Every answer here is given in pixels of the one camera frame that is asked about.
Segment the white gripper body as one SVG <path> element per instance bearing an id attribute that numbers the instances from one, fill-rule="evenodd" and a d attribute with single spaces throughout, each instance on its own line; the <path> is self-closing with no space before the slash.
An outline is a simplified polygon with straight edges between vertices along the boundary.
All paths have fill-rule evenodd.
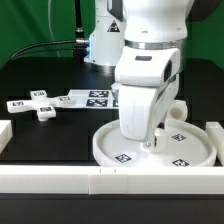
<path id="1" fill-rule="evenodd" d="M 122 135 L 153 141 L 154 132 L 178 91 L 180 50 L 123 49 L 112 93 L 119 105 Z"/>

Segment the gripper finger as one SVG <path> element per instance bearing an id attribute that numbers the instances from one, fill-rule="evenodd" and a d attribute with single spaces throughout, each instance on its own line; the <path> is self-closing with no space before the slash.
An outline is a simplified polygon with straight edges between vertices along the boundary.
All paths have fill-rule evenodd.
<path id="1" fill-rule="evenodd" d="M 141 140 L 141 146 L 143 149 L 154 149 L 156 147 L 156 136 L 154 132 L 149 132 Z"/>

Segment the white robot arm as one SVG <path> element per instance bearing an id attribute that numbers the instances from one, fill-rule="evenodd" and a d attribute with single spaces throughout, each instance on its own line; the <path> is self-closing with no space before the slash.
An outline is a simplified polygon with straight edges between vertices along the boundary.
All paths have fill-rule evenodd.
<path id="1" fill-rule="evenodd" d="M 155 130 L 179 88 L 195 0 L 95 0 L 95 29 L 85 61 L 112 71 L 120 130 L 143 147 L 155 147 Z"/>

